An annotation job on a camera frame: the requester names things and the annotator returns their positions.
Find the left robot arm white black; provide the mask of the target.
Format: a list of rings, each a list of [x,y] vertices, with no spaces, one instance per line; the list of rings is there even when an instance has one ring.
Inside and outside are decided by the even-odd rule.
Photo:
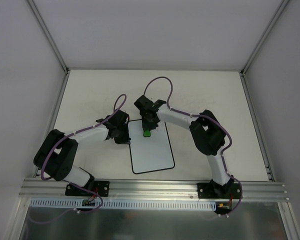
[[[105,119],[98,119],[92,126],[68,134],[57,129],[51,130],[33,159],[41,173],[49,175],[42,175],[42,179],[65,181],[82,195],[90,195],[95,190],[94,176],[74,165],[79,147],[110,139],[117,145],[130,144],[129,119],[126,112],[117,109]]]

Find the small black-framed whiteboard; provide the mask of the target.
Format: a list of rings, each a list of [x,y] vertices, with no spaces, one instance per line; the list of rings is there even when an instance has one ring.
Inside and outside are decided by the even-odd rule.
[[[151,137],[143,136],[142,121],[128,123],[132,172],[136,175],[170,170],[175,167],[172,147],[164,122],[151,130]]]

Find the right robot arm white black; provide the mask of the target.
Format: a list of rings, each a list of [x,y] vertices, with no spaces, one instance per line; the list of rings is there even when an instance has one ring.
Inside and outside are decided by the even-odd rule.
[[[145,95],[140,96],[135,102],[139,110],[143,129],[143,136],[150,137],[160,122],[170,123],[190,131],[195,147],[207,157],[212,179],[203,193],[209,198],[225,199],[232,191],[234,180],[226,170],[223,158],[225,137],[227,131],[220,125],[213,113],[205,110],[200,114],[174,109],[164,100],[155,102]]]

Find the green whiteboard eraser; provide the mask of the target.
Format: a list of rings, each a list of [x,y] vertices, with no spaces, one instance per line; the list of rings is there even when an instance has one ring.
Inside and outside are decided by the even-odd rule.
[[[149,137],[151,137],[151,135],[152,135],[152,133],[151,133],[150,130],[145,129],[145,130],[143,131],[143,136],[144,136],[145,138],[149,138]]]

